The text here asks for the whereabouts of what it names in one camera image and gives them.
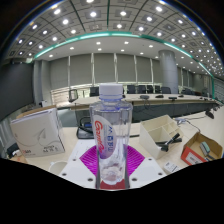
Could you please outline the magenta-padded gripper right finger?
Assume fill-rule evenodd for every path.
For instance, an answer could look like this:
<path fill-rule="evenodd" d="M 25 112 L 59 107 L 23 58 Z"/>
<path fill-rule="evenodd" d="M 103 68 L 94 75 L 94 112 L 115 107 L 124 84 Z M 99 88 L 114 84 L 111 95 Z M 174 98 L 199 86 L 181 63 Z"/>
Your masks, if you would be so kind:
<path fill-rule="evenodd" d="M 153 157 L 144 157 L 131 146 L 127 149 L 127 173 L 131 189 L 146 186 L 166 176 Z"/>

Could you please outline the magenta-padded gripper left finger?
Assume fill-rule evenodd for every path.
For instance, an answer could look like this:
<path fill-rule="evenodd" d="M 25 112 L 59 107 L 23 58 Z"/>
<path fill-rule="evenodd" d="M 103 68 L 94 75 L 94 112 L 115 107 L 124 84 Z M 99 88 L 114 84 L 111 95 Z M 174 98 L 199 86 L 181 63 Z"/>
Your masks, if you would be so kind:
<path fill-rule="evenodd" d="M 94 189 L 96 175 L 87 167 L 82 156 L 86 152 L 84 145 L 76 145 L 72 151 L 67 165 L 60 172 L 59 176 L 78 186 Z"/>

